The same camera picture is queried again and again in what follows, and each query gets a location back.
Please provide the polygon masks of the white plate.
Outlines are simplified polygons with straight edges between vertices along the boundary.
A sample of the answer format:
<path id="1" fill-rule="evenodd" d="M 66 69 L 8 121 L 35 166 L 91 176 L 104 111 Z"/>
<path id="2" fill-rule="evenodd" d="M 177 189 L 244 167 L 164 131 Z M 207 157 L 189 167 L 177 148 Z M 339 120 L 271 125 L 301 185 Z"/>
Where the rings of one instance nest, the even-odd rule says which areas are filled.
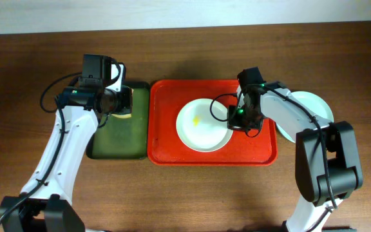
<path id="1" fill-rule="evenodd" d="M 183 144 L 194 151 L 208 153 L 223 148 L 231 139 L 233 131 L 226 122 L 227 108 L 212 99 L 196 99 L 187 103 L 176 118 L 176 132 Z"/>

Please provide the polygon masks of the light green plate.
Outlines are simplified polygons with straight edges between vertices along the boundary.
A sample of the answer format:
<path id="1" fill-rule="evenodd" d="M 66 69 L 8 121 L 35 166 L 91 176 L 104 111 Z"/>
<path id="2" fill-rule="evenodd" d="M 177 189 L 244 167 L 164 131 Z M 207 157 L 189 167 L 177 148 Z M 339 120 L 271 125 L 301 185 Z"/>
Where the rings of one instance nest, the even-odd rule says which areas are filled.
<path id="1" fill-rule="evenodd" d="M 287 93 L 286 91 L 278 90 L 278 92 L 282 95 L 290 95 L 291 98 L 295 99 L 297 102 L 303 105 L 311 115 L 318 115 L 320 118 L 324 118 L 326 121 L 334 122 L 333 113 L 329 107 L 329 105 L 319 96 L 310 93 L 310 92 L 290 92 Z M 282 128 L 280 125 L 276 124 L 278 131 L 289 141 L 295 143 L 296 133 L 301 132 L 305 129 L 312 129 L 315 130 L 315 125 L 310 121 L 305 126 L 302 126 L 297 131 L 290 130 L 289 133 L 285 131 L 285 128 Z"/>

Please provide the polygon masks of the yellow green sponge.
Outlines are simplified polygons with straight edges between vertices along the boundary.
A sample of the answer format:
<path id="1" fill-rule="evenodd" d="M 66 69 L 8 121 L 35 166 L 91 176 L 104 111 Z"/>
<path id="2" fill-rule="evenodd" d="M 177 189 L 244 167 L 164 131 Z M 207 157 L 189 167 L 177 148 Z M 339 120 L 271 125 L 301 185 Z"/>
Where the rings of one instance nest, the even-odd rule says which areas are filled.
<path id="1" fill-rule="evenodd" d="M 127 114 L 112 114 L 113 117 L 118 118 L 118 119 L 128 119 L 132 117 L 131 113 Z"/>

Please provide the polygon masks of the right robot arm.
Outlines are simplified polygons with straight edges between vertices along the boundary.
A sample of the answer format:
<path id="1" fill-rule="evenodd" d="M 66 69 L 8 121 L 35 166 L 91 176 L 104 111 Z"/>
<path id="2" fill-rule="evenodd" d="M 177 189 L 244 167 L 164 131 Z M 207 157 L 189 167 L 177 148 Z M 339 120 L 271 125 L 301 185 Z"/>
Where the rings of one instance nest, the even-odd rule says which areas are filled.
<path id="1" fill-rule="evenodd" d="M 363 185 L 353 127 L 320 117 L 280 82 L 240 84 L 238 102 L 243 107 L 230 116 L 230 129 L 258 129 L 268 118 L 295 140 L 295 179 L 301 196 L 282 231 L 323 231 L 333 211 Z"/>

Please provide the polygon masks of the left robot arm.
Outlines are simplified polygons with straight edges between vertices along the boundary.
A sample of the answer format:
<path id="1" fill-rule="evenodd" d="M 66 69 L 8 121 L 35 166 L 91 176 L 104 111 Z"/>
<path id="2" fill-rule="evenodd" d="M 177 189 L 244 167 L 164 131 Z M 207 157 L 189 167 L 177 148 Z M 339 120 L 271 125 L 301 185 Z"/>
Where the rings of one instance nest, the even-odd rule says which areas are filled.
<path id="1" fill-rule="evenodd" d="M 87 231 L 72 207 L 82 156 L 103 115 L 129 115 L 133 91 L 128 86 L 67 87 L 55 97 L 55 124 L 43 155 L 19 196 L 4 197 L 4 231 Z"/>

